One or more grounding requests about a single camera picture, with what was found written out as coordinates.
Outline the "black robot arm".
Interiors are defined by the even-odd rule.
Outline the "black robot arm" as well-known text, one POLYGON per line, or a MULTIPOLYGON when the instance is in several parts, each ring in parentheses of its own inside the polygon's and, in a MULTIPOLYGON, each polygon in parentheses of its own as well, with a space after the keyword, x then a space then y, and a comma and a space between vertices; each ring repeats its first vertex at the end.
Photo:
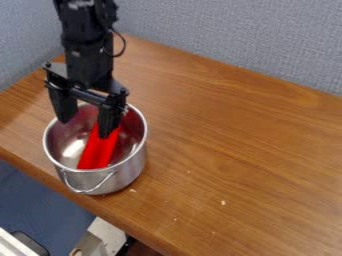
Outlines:
POLYGON ((119 127, 127 109, 124 87, 114 78, 114 29, 118 5, 114 0, 54 0, 62 23, 62 46, 66 61, 44 64, 46 86, 55 115, 68 123, 78 113, 78 102, 99 109, 99 136, 106 138, 119 127))

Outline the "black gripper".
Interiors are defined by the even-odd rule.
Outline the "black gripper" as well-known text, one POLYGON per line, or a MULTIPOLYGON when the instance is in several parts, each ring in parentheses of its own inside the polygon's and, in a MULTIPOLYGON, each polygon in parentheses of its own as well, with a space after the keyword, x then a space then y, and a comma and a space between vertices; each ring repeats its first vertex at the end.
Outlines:
POLYGON ((112 76, 114 52, 111 41, 74 43, 64 41, 66 63, 47 62, 46 85, 56 117, 67 123, 78 113, 78 100, 99 107, 99 137, 107 138, 119 127, 126 111, 128 89, 112 76))

